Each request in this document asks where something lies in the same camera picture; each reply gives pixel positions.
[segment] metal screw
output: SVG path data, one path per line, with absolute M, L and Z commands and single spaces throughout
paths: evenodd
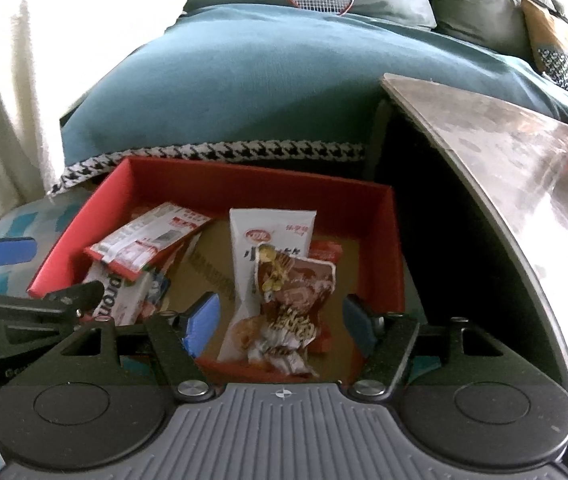
M 386 386 L 379 381 L 364 379 L 353 384 L 353 391 L 363 397 L 377 397 L 386 391 Z
M 179 383 L 177 391 L 185 397 L 201 397 L 208 393 L 208 384 L 196 379 Z

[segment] houndstooth trim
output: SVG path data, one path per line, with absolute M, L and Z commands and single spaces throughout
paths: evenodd
M 184 144 L 160 146 L 125 152 L 92 156 L 65 168 L 60 181 L 52 186 L 56 195 L 94 176 L 110 173 L 125 156 L 157 156 L 188 160 L 217 160 L 220 162 L 246 162 L 252 160 L 327 160 L 330 162 L 361 162 L 364 144 L 350 142 L 322 142 L 321 140 L 250 140 L 247 142 L 216 142 L 210 144 Z

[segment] houndstooth pillow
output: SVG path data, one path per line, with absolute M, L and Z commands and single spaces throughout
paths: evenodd
M 564 90 L 568 90 L 568 54 L 555 48 L 538 48 L 548 78 Z

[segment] marble tabletop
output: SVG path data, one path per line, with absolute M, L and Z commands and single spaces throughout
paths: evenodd
M 382 86 L 490 220 L 557 342 L 568 386 L 568 125 L 438 83 L 385 74 Z

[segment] teal blanket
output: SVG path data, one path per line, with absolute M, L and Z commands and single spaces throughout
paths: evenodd
M 374 18 L 233 4 L 180 18 L 105 76 L 62 129 L 66 165 L 202 143 L 366 144 L 385 72 L 568 123 L 568 92 L 523 60 Z

